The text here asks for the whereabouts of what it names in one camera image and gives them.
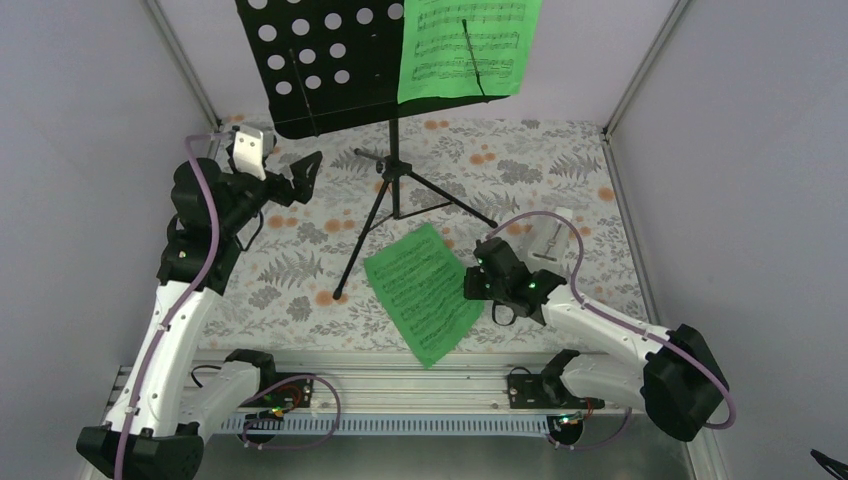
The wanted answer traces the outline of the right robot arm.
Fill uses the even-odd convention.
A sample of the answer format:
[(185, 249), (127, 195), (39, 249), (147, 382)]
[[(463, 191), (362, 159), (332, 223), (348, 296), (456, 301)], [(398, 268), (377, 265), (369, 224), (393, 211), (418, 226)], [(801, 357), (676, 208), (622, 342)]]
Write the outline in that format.
[(563, 349), (538, 374), (534, 406), (573, 408), (582, 399), (643, 411), (670, 437), (688, 442), (708, 425), (729, 390), (703, 335), (637, 321), (583, 297), (565, 277), (532, 272), (500, 238), (477, 244), (464, 295), (509, 308), (515, 317), (568, 331), (587, 354)]

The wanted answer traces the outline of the white metronome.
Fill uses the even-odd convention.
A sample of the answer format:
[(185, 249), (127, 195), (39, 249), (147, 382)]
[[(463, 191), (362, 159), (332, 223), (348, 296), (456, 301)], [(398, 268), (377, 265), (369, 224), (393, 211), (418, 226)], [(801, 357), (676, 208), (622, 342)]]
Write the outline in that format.
[(531, 226), (522, 244), (525, 264), (531, 272), (547, 270), (565, 276), (565, 256), (570, 249), (569, 227), (549, 215), (533, 215), (526, 218)]

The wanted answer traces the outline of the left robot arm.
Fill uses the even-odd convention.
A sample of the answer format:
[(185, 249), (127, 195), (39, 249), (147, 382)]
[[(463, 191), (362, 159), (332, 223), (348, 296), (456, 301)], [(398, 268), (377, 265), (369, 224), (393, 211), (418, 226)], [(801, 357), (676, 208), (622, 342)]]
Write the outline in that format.
[(207, 323), (245, 247), (240, 231), (269, 203), (305, 204), (323, 160), (316, 151), (269, 171), (221, 170), (208, 158), (173, 175), (176, 213), (157, 272), (150, 325), (130, 376), (103, 422), (81, 430), (77, 452), (109, 479), (192, 479), (205, 445), (247, 400), (270, 402), (278, 377), (269, 353), (237, 349), (212, 380), (190, 396), (186, 377)]

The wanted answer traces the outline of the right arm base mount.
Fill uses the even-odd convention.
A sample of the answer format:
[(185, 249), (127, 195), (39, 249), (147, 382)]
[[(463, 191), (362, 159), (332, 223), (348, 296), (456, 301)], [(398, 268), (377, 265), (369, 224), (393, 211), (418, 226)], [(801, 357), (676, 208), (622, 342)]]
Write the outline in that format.
[(574, 447), (584, 433), (586, 419), (603, 409), (604, 400), (576, 397), (564, 387), (553, 387), (551, 379), (513, 368), (506, 376), (507, 395), (512, 410), (557, 410), (546, 417), (547, 435), (554, 446)]

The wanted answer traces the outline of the black perforated music stand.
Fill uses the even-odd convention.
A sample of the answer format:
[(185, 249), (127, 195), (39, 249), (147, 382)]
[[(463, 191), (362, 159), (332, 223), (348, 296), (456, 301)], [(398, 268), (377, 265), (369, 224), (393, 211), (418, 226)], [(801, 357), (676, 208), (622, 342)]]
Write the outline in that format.
[(403, 104), (400, 80), (403, 28), (409, 17), (404, 1), (238, 1), (238, 16), (268, 98), (275, 131), (287, 139), (385, 121), (385, 156), (357, 148), (372, 160), (382, 185), (332, 297), (341, 298), (368, 234), (381, 225), (377, 213), (391, 199), (389, 219), (400, 220), (401, 180), (409, 177), (490, 227), (496, 221), (425, 179), (400, 158), (399, 121), (403, 117), (487, 103), (478, 88), (471, 96), (425, 98)]

